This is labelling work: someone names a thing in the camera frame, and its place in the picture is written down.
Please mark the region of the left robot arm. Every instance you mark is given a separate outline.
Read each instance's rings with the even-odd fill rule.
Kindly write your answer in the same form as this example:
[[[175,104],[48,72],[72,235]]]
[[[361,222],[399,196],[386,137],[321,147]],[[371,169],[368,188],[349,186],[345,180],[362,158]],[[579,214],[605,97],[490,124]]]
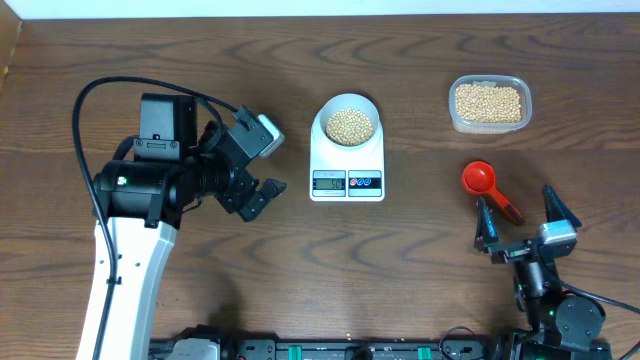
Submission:
[[[228,127],[201,97],[142,96],[139,134],[89,181],[98,205],[96,256],[78,358],[147,357],[162,274],[186,212],[213,196],[250,222],[285,190],[246,169],[283,134],[246,107],[232,115]]]

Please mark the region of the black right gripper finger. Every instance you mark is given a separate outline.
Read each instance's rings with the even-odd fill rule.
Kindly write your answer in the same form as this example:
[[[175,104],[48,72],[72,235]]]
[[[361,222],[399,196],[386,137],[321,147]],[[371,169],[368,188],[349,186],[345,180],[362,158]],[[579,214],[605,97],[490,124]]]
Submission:
[[[548,222],[566,220],[574,228],[580,228],[582,226],[581,221],[561,201],[560,197],[551,184],[545,184],[542,187],[542,195],[544,198],[546,220]]]
[[[488,251],[490,247],[499,243],[499,234],[494,223],[492,209],[484,197],[476,202],[478,220],[476,226],[474,246],[478,251]]]

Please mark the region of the grey-green plastic bowl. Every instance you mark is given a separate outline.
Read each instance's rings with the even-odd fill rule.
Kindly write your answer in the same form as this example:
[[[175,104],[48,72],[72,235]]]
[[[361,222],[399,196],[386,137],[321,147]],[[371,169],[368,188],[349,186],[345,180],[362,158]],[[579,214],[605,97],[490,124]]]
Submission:
[[[364,112],[373,125],[374,133],[364,144],[358,146],[342,146],[333,142],[325,133],[325,126],[329,117],[342,109],[355,109]],[[314,119],[311,137],[319,146],[328,146],[339,151],[372,151],[378,146],[383,137],[380,114],[374,103],[365,96],[355,93],[345,93],[331,98],[317,113]]]

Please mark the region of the red plastic scoop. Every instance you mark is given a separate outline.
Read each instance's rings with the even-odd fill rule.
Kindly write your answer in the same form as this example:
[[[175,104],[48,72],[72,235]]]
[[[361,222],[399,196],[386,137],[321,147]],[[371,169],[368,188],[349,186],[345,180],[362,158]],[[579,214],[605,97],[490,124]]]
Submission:
[[[489,163],[473,161],[466,165],[461,174],[461,183],[469,194],[488,196],[512,223],[516,225],[525,223],[525,219],[519,210],[498,190],[496,174]]]

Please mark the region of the white digital kitchen scale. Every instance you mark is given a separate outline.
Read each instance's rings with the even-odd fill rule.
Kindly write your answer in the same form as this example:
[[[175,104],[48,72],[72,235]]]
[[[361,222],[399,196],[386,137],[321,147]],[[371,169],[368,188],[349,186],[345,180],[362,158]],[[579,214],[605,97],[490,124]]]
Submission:
[[[313,201],[380,202],[385,197],[384,130],[372,151],[319,146],[310,135],[309,196]]]

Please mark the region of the clear plastic container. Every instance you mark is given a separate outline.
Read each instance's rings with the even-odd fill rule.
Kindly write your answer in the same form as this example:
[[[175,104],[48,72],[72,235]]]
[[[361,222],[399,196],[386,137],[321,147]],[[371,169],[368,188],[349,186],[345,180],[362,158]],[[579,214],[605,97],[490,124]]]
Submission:
[[[499,135],[520,130],[533,116],[529,86],[508,75],[465,75],[449,90],[452,126],[460,133]]]

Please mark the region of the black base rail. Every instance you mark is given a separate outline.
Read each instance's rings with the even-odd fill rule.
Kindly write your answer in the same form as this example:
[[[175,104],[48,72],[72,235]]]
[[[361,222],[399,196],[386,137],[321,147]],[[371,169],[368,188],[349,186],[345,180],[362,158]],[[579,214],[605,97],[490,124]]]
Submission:
[[[153,340],[146,358],[220,360],[440,360],[440,359],[610,359],[610,346],[594,343],[587,352],[545,347],[534,342],[513,343],[506,337],[486,339],[453,330],[439,339],[291,340],[272,334],[225,333],[198,325],[170,340]]]

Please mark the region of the soybeans in bowl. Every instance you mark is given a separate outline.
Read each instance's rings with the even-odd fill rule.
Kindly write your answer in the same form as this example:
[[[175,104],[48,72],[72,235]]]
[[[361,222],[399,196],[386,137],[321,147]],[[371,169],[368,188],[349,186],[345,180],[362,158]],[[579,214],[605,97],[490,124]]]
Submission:
[[[374,129],[370,118],[364,112],[347,108],[329,117],[325,133],[339,145],[358,146],[372,137]]]

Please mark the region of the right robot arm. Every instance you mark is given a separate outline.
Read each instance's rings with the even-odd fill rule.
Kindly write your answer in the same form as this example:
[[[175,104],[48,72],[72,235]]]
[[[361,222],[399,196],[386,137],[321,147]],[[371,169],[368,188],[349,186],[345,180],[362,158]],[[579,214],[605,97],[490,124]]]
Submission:
[[[549,184],[542,188],[546,222],[533,238],[502,244],[492,210],[477,202],[475,246],[494,264],[514,267],[514,297],[526,314],[529,328],[501,339],[496,359],[610,359],[610,346],[597,340],[606,312],[600,302],[564,288],[555,260],[569,255],[577,244],[580,220]]]

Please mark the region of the pile of soybeans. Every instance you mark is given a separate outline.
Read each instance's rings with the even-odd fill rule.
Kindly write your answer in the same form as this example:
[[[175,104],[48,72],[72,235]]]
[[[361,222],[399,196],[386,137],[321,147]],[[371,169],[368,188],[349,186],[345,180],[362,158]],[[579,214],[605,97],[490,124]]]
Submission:
[[[521,121],[521,97],[512,87],[462,84],[455,89],[454,99],[456,112],[468,122]]]

